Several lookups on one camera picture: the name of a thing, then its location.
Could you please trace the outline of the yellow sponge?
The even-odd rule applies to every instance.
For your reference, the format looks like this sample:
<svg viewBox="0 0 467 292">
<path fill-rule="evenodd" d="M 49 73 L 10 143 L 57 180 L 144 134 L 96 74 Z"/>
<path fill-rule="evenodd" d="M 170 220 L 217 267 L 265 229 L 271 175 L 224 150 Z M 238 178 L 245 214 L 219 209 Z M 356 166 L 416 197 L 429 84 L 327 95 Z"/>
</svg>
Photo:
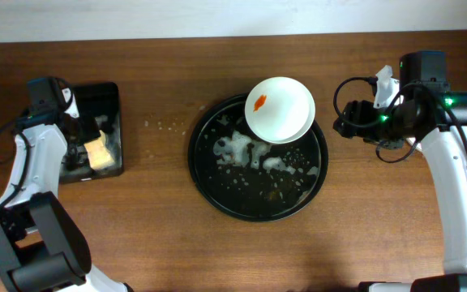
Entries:
<svg viewBox="0 0 467 292">
<path fill-rule="evenodd" d="M 110 167 L 114 162 L 111 151 L 107 148 L 107 136 L 99 130 L 100 136 L 84 144 L 88 155 L 89 165 L 93 170 L 103 170 Z"/>
</svg>

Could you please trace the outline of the white plate top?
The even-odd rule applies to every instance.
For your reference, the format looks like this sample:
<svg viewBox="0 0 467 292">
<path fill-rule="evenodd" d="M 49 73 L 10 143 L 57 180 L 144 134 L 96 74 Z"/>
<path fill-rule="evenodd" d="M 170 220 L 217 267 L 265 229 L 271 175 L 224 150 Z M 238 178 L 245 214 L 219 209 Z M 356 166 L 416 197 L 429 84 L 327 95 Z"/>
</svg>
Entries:
<svg viewBox="0 0 467 292">
<path fill-rule="evenodd" d="M 245 102 L 251 131 L 270 144 L 287 144 L 304 136 L 315 120 L 315 101 L 305 85 L 289 77 L 272 77 L 255 85 Z"/>
</svg>

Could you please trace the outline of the pinkish white plate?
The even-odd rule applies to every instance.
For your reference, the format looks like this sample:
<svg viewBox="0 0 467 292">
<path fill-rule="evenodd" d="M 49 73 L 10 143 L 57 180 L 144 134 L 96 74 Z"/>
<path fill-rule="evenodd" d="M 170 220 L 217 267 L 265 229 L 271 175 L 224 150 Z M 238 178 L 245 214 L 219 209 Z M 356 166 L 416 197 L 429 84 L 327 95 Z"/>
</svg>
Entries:
<svg viewBox="0 0 467 292">
<path fill-rule="evenodd" d="M 410 146 L 414 146 L 415 147 L 415 150 L 418 151 L 418 152 L 421 152 L 422 151 L 422 146 L 419 142 L 416 141 L 416 139 L 414 137 L 411 137 L 411 138 L 406 138 L 405 141 L 410 145 Z"/>
</svg>

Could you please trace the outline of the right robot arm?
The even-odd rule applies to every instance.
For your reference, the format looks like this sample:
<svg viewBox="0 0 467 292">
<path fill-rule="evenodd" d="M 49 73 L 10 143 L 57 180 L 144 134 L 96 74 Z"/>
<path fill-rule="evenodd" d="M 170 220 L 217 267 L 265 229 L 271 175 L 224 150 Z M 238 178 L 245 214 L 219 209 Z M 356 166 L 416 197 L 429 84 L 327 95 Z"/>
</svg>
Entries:
<svg viewBox="0 0 467 292">
<path fill-rule="evenodd" d="M 393 78 L 385 66 L 364 78 L 374 101 L 351 101 L 336 108 L 333 128 L 359 137 L 375 150 L 419 149 L 430 168 L 443 226 L 443 275 L 410 283 L 367 281 L 360 291 L 467 291 L 467 92 L 453 92 L 445 54 L 418 51 L 400 59 Z"/>
</svg>

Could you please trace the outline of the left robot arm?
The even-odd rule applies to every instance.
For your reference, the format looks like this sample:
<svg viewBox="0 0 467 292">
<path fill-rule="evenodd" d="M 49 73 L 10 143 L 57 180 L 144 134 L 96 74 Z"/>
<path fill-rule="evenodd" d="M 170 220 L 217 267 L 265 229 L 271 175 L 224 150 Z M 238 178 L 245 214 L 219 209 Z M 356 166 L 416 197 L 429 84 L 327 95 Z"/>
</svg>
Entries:
<svg viewBox="0 0 467 292">
<path fill-rule="evenodd" d="M 9 291 L 127 291 L 93 262 L 58 199 L 63 183 L 124 170 L 115 83 L 71 86 L 59 77 L 27 84 L 30 106 L 6 128 L 15 157 L 0 197 L 0 280 Z"/>
</svg>

